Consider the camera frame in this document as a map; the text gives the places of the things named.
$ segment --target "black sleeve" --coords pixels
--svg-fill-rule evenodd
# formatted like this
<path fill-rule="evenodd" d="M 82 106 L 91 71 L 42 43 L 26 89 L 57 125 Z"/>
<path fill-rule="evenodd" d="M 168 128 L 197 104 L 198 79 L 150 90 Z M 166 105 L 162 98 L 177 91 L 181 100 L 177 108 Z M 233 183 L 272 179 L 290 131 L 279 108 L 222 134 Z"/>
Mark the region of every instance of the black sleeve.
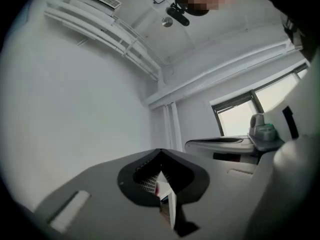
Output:
<path fill-rule="evenodd" d="M 301 31 L 302 54 L 310 61 L 320 44 L 319 0 L 270 0 Z M 286 33 L 292 40 L 289 31 Z"/>

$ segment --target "window pane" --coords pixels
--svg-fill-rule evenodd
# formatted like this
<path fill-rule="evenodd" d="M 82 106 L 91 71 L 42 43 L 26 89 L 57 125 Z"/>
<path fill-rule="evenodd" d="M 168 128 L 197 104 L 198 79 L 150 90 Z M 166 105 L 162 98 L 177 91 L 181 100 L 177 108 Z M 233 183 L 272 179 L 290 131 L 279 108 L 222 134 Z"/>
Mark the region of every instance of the window pane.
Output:
<path fill-rule="evenodd" d="M 302 79 L 302 78 L 304 78 L 304 76 L 305 76 L 306 73 L 307 73 L 307 70 L 304 69 L 304 70 L 302 70 L 302 71 L 300 71 L 300 72 L 298 73 L 298 76 L 300 77 L 300 79 Z"/>
<path fill-rule="evenodd" d="M 298 81 L 290 74 L 287 77 L 256 91 L 256 95 L 263 107 L 264 112 L 273 109 L 287 94 L 296 86 Z"/>
<path fill-rule="evenodd" d="M 251 116 L 257 111 L 250 100 L 218 114 L 225 136 L 246 135 L 249 132 Z"/>

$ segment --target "black window frame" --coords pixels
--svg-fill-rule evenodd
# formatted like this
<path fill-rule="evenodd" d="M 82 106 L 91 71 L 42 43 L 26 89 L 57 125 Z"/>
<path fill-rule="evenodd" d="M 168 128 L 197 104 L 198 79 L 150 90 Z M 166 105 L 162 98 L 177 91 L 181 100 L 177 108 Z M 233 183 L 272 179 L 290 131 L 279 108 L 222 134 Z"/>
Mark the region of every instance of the black window frame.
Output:
<path fill-rule="evenodd" d="M 212 105 L 212 110 L 213 110 L 213 113 L 214 113 L 214 116 L 215 116 L 215 119 L 216 119 L 216 122 L 218 124 L 218 128 L 219 128 L 219 131 L 220 131 L 220 134 L 221 136 L 225 136 L 224 134 L 224 130 L 223 130 L 223 127 L 222 127 L 222 124 L 220 122 L 220 119 L 219 119 L 219 114 L 220 113 L 223 113 L 225 111 L 228 111 L 230 109 L 233 109 L 239 105 L 242 105 L 246 102 L 249 102 L 249 101 L 252 101 L 254 107 L 255 107 L 255 110 L 257 111 L 257 113 L 259 114 L 263 114 L 265 111 L 259 101 L 259 98 L 257 97 L 257 94 L 256 92 L 257 91 L 260 91 L 284 78 L 286 78 L 287 76 L 289 75 L 296 75 L 297 79 L 301 79 L 299 76 L 298 76 L 298 73 L 303 71 L 303 70 L 306 70 L 308 68 L 307 64 L 302 64 L 298 67 L 296 67 L 294 70 L 290 71 L 289 73 L 286 73 L 284 75 L 282 75 L 281 77 L 278 77 L 277 79 L 273 80 L 273 81 L 270 81 L 262 86 L 259 86 L 258 88 L 256 89 L 252 89 L 250 91 L 247 91 L 237 97 L 234 97 L 234 98 L 231 98 L 229 100 L 226 100 L 224 102 L 221 102 L 219 104 L 216 104 L 216 105 Z"/>

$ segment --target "gray machine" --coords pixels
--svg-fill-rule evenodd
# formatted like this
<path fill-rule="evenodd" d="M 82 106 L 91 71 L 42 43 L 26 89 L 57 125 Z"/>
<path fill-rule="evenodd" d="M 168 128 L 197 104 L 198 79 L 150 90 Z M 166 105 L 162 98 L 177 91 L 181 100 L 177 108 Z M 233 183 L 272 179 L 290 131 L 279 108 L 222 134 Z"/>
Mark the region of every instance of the gray machine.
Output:
<path fill-rule="evenodd" d="M 299 209 L 320 170 L 320 99 L 312 95 L 320 93 L 319 55 L 283 102 L 253 117 L 248 136 L 95 165 L 45 198 L 35 224 L 52 239 L 267 238 Z M 214 152 L 256 162 L 213 159 Z M 176 194 L 173 230 L 154 194 L 160 172 Z"/>

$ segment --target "ceiling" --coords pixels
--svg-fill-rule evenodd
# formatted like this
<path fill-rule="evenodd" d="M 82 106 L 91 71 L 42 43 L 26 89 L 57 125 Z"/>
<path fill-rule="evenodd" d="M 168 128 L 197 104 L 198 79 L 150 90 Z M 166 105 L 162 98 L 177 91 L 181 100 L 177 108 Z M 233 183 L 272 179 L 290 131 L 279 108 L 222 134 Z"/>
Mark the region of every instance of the ceiling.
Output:
<path fill-rule="evenodd" d="M 120 0 L 117 16 L 131 25 L 167 62 L 173 62 L 204 43 L 244 30 L 280 22 L 280 13 L 268 0 L 235 0 L 219 10 L 196 17 L 186 14 L 190 25 L 173 20 L 162 26 L 166 8 L 174 0 L 153 4 L 153 0 Z"/>

